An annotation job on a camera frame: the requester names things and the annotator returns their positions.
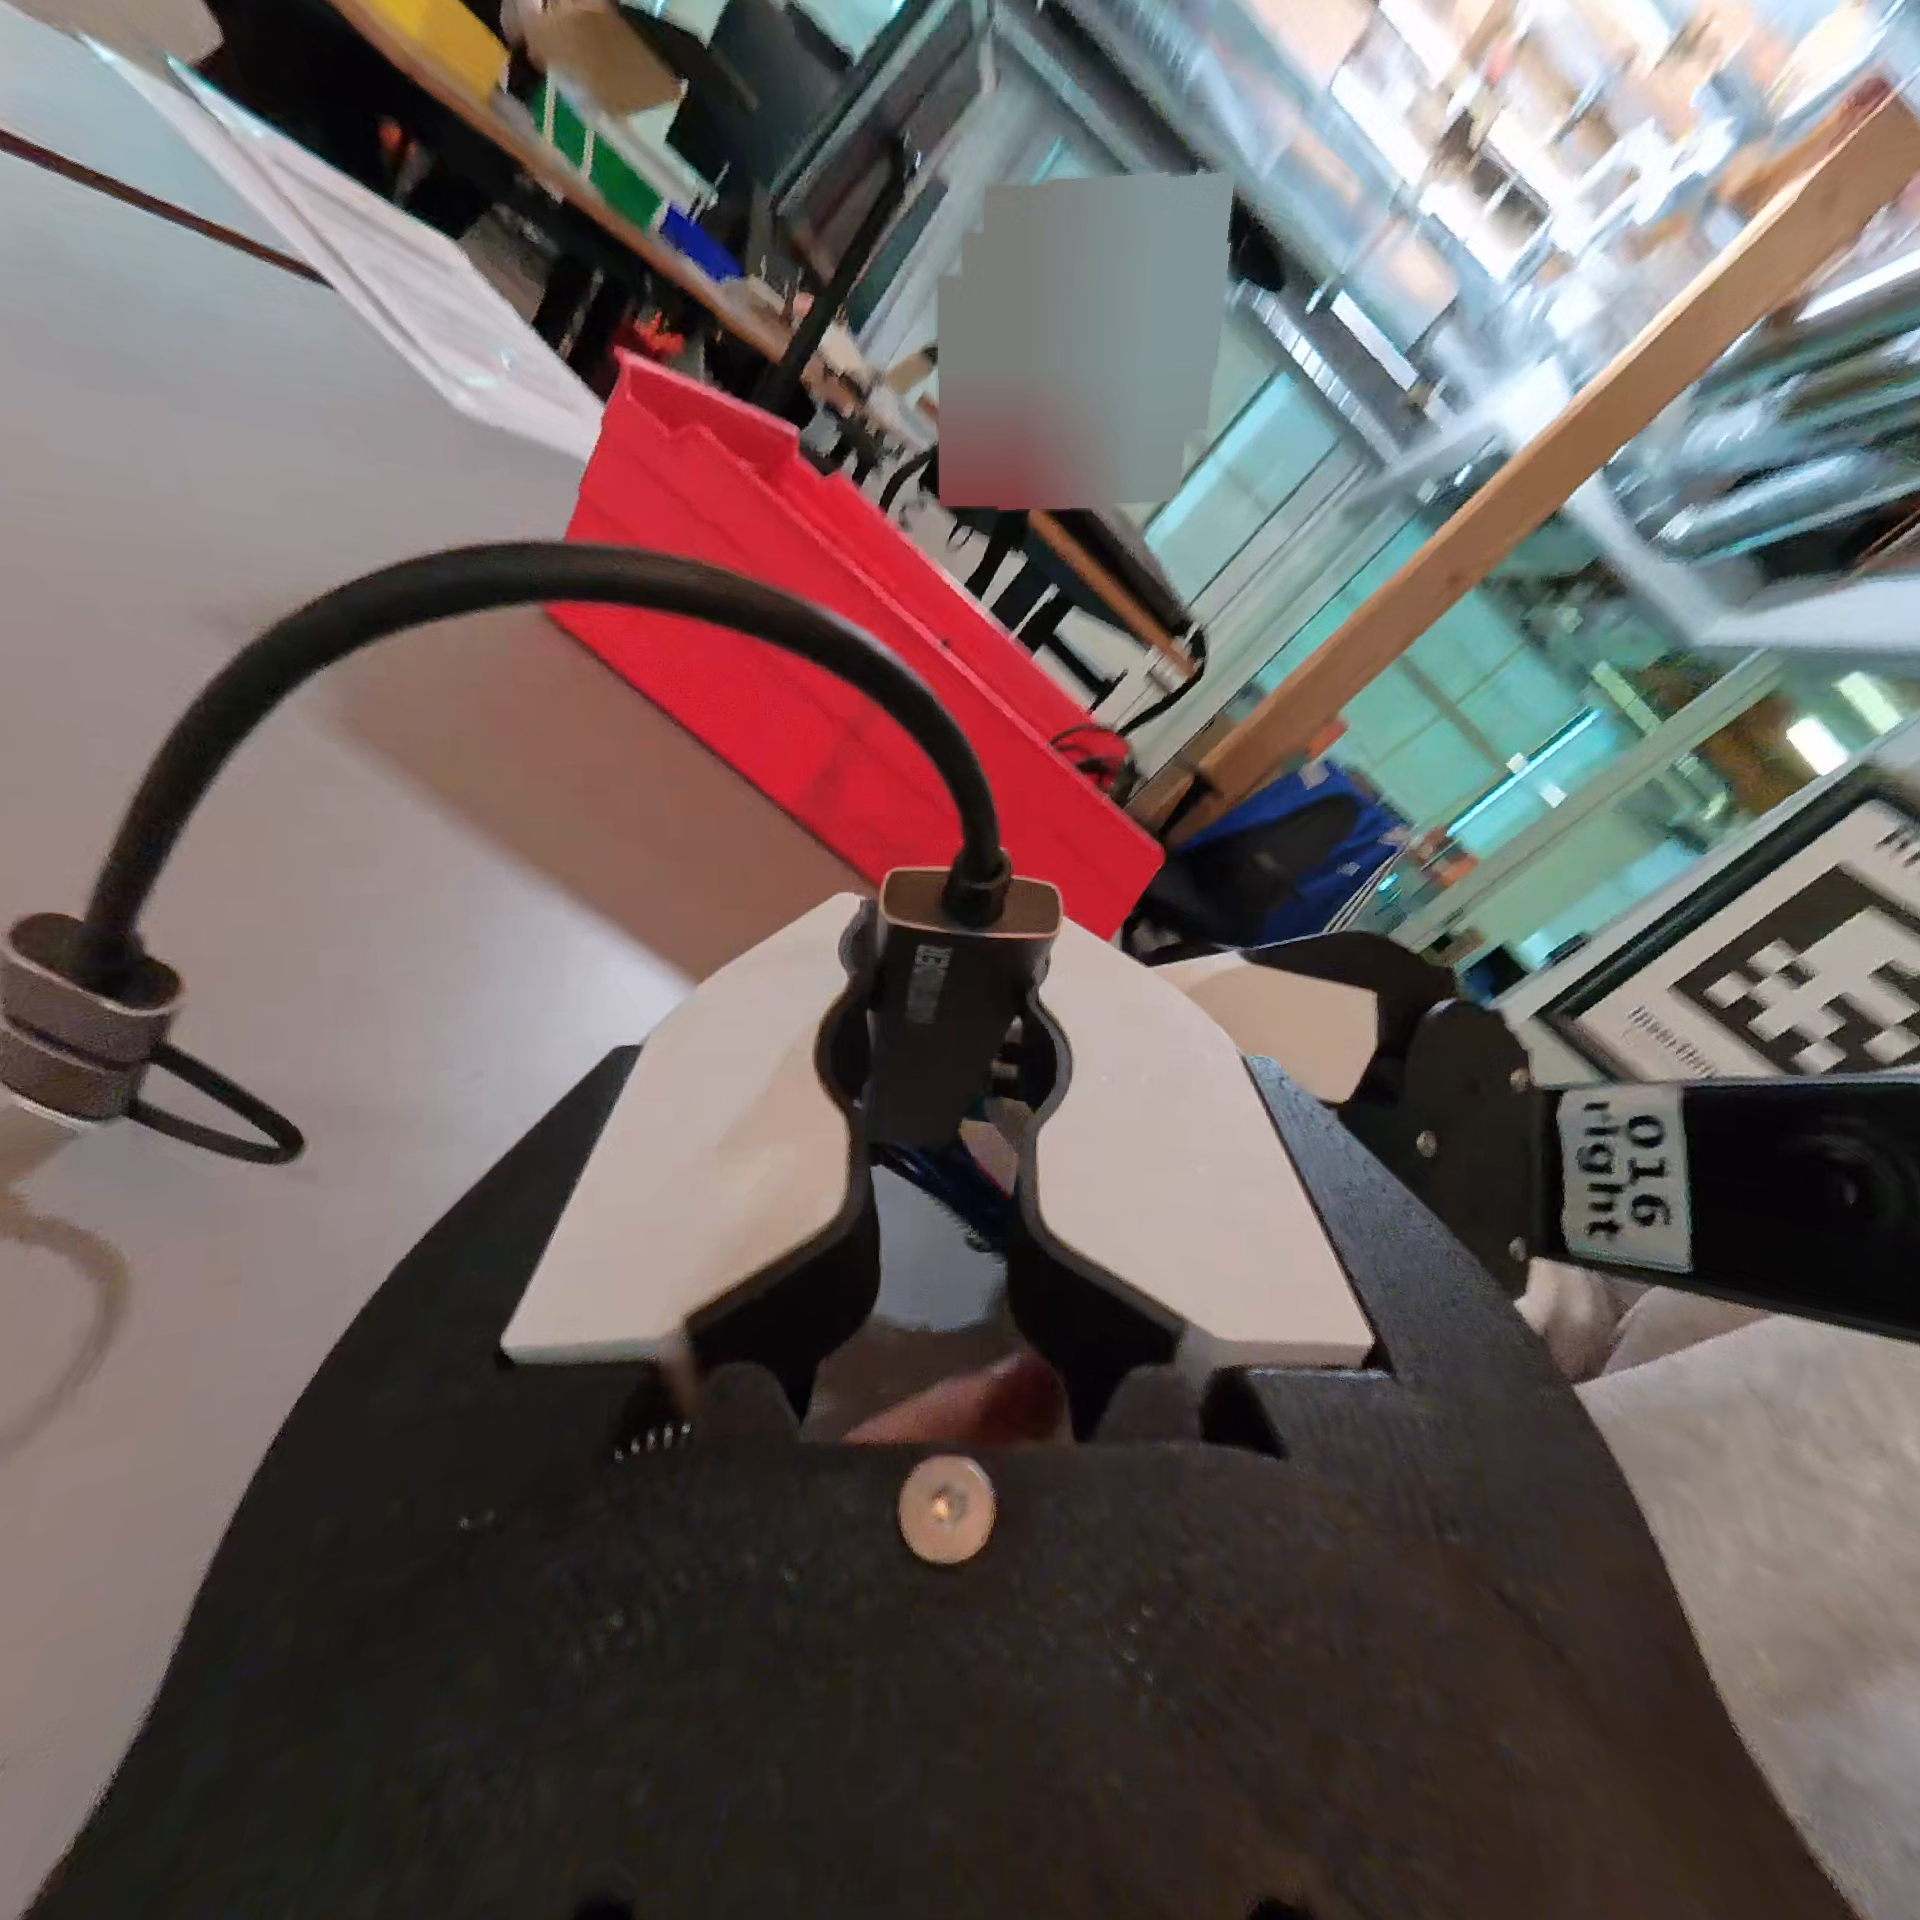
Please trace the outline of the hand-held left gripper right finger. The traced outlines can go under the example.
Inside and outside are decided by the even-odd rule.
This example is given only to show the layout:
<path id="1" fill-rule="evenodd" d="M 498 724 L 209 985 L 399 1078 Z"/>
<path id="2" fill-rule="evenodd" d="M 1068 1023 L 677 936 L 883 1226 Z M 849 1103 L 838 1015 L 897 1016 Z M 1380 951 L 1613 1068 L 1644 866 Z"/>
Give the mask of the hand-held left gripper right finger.
<path id="1" fill-rule="evenodd" d="M 1211 1013 L 1163 969 L 1061 933 L 1036 1021 L 1062 1053 L 1021 1150 L 1041 1250 L 1170 1333 L 1194 1376 L 1358 1366 L 1374 1328 Z"/>

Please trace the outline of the grey desk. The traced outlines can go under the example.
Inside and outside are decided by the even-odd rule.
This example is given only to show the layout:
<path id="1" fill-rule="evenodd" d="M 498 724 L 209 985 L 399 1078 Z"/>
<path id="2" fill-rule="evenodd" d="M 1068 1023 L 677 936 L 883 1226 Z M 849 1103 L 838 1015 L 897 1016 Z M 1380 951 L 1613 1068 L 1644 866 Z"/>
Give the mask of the grey desk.
<path id="1" fill-rule="evenodd" d="M 93 48 L 5 14 L 5 926 L 85 903 L 178 713 L 282 613 L 553 537 L 580 462 L 458 413 Z M 333 666 L 245 746 L 146 940 L 293 1167 L 130 1125 L 5 1177 L 5 1916 L 121 1760 L 299 1390 L 615 1046 L 863 892 L 540 609 Z"/>

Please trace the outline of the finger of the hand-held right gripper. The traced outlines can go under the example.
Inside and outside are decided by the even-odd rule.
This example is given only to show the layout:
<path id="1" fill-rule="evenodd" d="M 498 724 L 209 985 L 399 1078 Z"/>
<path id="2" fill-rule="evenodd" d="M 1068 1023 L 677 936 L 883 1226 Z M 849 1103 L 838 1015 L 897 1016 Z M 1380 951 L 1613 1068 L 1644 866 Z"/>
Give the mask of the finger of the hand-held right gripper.
<path id="1" fill-rule="evenodd" d="M 1365 986 L 1269 966 L 1244 951 L 1187 957 L 1155 973 L 1206 1013 L 1241 1056 L 1269 1060 L 1325 1106 L 1348 1102 L 1380 1046 Z"/>

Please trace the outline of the grey USB hub with cable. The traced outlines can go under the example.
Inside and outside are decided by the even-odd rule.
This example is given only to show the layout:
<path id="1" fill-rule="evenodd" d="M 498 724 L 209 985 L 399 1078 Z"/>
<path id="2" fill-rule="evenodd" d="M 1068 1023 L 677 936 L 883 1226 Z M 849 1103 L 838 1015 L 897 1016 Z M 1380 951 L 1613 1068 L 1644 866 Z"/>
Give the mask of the grey USB hub with cable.
<path id="1" fill-rule="evenodd" d="M 130 1119 L 227 1161 L 293 1162 L 299 1128 L 180 1052 L 178 970 L 140 921 L 233 753 L 299 687 L 369 647 L 443 620 L 561 602 L 684 616 L 823 669 L 918 746 L 958 816 L 948 869 L 891 871 L 849 973 L 869 1023 L 851 1078 L 866 1140 L 942 1146 L 995 1088 L 1065 922 L 1061 893 L 1015 876 L 988 773 L 937 693 L 875 637 L 794 591 L 707 560 L 620 543 L 491 541 L 380 567 L 255 634 L 182 711 L 110 840 L 78 916 L 5 936 L 5 1100 L 68 1132 Z"/>

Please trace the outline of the green plastic bin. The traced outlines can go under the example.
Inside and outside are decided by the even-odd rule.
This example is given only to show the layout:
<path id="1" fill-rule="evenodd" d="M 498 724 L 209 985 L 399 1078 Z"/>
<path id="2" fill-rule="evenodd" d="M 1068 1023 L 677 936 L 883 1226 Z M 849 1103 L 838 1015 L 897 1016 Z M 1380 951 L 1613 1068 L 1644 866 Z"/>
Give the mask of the green plastic bin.
<path id="1" fill-rule="evenodd" d="M 637 167 L 595 106 L 577 103 L 566 86 L 542 78 L 529 100 L 542 144 L 587 181 L 623 221 L 658 230 L 670 209 L 667 193 Z"/>

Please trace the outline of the black pole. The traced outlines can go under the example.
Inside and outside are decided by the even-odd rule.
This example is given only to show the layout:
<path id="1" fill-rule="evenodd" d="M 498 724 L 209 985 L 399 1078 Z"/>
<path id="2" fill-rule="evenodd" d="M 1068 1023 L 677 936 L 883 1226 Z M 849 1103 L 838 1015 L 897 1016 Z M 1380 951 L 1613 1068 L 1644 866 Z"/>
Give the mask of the black pole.
<path id="1" fill-rule="evenodd" d="M 809 373 L 819 350 L 826 344 L 830 325 L 838 319 L 853 289 L 879 252 L 879 241 L 887 237 L 899 212 L 905 207 L 907 190 L 911 186 L 918 167 L 918 154 L 901 134 L 894 134 L 885 145 L 879 182 L 870 192 L 860 223 L 853 228 L 846 245 L 838 246 L 831 263 L 831 276 L 812 296 L 807 316 L 791 332 L 781 356 L 763 373 L 754 390 L 754 405 L 763 413 L 786 417 L 791 405 L 799 397 L 805 374 Z"/>

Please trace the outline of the yellow plastic bin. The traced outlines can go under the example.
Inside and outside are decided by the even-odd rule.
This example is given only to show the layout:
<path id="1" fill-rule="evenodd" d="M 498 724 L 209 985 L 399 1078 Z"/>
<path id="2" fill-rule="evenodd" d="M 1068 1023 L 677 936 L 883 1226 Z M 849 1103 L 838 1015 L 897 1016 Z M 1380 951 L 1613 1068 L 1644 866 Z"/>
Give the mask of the yellow plastic bin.
<path id="1" fill-rule="evenodd" d="M 500 92 L 509 48 L 466 1 L 366 1 L 362 9 L 474 97 Z"/>

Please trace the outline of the blue jacket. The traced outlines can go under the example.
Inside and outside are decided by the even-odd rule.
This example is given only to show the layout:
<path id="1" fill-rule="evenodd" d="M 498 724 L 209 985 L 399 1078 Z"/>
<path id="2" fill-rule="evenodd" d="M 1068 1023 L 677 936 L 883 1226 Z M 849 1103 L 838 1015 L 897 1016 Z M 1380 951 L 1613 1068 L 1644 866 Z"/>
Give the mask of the blue jacket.
<path id="1" fill-rule="evenodd" d="M 1409 836 L 1367 778 L 1316 760 L 1170 849 L 1165 876 L 1197 900 L 1211 940 L 1269 945 L 1342 922 Z"/>

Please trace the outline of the black-and-white marker board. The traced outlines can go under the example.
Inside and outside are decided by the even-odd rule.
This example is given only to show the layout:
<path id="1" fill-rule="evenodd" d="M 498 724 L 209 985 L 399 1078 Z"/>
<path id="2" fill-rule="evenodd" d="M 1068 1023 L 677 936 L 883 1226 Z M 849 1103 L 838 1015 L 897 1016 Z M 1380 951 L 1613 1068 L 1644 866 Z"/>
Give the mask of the black-and-white marker board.
<path id="1" fill-rule="evenodd" d="M 1916 1074 L 1916 770 L 1814 782 L 1500 1013 L 1549 1088 Z"/>

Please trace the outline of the person's arm in grey sleeve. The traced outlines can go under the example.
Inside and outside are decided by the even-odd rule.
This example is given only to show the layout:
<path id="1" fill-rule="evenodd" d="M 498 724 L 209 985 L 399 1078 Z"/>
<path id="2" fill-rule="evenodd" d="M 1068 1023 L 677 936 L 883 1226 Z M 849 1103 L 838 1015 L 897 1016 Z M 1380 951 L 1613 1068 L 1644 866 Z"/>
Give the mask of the person's arm in grey sleeve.
<path id="1" fill-rule="evenodd" d="M 1519 1311 L 1860 1916 L 1917 1916 L 1917 1349 L 1535 1261 Z"/>

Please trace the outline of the wooden beam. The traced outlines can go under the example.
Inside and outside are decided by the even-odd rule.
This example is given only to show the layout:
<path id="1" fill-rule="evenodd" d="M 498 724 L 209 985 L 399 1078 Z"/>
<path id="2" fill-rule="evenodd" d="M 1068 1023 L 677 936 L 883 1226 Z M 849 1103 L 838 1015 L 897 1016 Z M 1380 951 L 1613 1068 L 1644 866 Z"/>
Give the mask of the wooden beam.
<path id="1" fill-rule="evenodd" d="M 1306 759 L 1442 613 L 1748 329 L 1803 294 L 1916 178 L 1916 111 L 1884 82 L 1860 86 L 1803 149 L 1796 176 L 1773 167 L 1779 190 L 1739 237 L 1202 756 L 1165 817 L 1175 845 Z"/>

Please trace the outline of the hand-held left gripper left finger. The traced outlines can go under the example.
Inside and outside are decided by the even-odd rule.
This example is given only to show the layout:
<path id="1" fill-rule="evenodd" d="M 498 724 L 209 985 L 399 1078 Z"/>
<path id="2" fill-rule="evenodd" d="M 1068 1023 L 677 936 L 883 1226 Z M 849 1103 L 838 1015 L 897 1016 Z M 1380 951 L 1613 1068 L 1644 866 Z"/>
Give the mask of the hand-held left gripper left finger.
<path id="1" fill-rule="evenodd" d="M 502 1328 L 506 1359 L 652 1362 L 684 1407 L 747 1362 L 809 1407 L 879 1278 L 874 1180 L 823 1056 L 869 908 L 813 905 L 646 1036 Z"/>

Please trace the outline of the printed paper sheets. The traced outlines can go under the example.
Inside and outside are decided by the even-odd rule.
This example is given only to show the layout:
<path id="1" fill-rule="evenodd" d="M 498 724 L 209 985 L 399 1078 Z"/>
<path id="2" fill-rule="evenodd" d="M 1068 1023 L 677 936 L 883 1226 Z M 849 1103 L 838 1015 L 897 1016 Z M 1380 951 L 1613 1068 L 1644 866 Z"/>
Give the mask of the printed paper sheets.
<path id="1" fill-rule="evenodd" d="M 604 402 L 443 233 L 170 62 L 97 48 L 293 254 L 458 413 L 582 463 Z"/>

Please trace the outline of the tan cardboard sign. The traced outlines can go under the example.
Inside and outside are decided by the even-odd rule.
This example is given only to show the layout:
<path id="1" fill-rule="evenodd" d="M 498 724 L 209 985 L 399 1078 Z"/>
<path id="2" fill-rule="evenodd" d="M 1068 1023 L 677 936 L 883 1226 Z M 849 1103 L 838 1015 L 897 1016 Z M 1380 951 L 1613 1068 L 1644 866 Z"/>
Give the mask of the tan cardboard sign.
<path id="1" fill-rule="evenodd" d="M 605 117 L 678 105 L 684 78 L 611 1 L 500 1 L 515 53 Z"/>

